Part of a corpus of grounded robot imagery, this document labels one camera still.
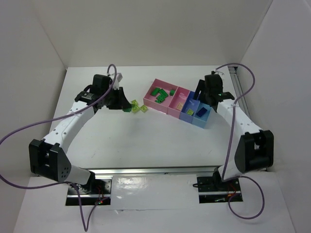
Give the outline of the dark blue lego brick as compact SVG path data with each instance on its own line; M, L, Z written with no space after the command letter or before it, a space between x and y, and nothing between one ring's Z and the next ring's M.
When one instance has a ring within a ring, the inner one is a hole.
M207 109L205 107L202 107L199 111L197 111L196 115L198 117L202 117L207 112Z

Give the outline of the green sloped lego piece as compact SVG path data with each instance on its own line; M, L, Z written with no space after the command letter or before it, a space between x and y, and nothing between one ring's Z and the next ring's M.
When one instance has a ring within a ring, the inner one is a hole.
M159 87L156 87L156 88L150 93L150 95L156 97L157 94L159 93L159 90L160 90L160 88L159 88Z

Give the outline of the green stepped lego assembly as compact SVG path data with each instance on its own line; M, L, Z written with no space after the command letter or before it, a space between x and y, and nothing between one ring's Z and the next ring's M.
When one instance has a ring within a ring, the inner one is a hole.
M165 100L165 97L163 95L159 95L156 98L158 101L163 102Z

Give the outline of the green 2x4 lego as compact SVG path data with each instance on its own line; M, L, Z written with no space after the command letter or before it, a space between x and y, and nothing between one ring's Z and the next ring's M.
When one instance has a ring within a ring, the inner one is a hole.
M164 98L168 96L168 93L164 89L160 89L159 94L162 95Z

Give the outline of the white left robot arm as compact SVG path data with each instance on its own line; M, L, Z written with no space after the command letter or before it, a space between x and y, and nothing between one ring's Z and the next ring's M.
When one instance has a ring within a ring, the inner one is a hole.
M87 193L101 184L94 172L72 165L66 153L79 131L102 107L131 111L132 105L119 85L122 74L115 76L113 80L110 75L94 75L92 84L74 99L67 117L41 140L32 140L29 157L33 174L56 182L74 183Z

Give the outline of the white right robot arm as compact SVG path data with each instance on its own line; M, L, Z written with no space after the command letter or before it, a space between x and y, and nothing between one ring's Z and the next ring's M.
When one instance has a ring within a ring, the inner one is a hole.
M273 165L273 133L252 122L234 96L223 91L220 75L212 73L200 80L194 98L209 105L231 126L225 163L215 170L222 182Z

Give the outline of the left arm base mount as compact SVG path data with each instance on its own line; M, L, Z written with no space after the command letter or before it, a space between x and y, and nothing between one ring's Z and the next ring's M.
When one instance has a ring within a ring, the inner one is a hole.
M96 182L92 189L87 191L81 185L76 184L76 188L70 186L66 196L66 206L79 206L79 197L77 190L80 194L82 206L94 206L95 204L110 205L111 203L111 188L112 177L99 176L96 177Z

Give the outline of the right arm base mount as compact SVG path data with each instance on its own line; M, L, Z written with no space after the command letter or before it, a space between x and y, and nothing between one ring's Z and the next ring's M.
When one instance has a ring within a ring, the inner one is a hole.
M199 203L225 203L242 202L242 192L238 179L221 182L212 176L197 177L197 182L192 185L198 190Z

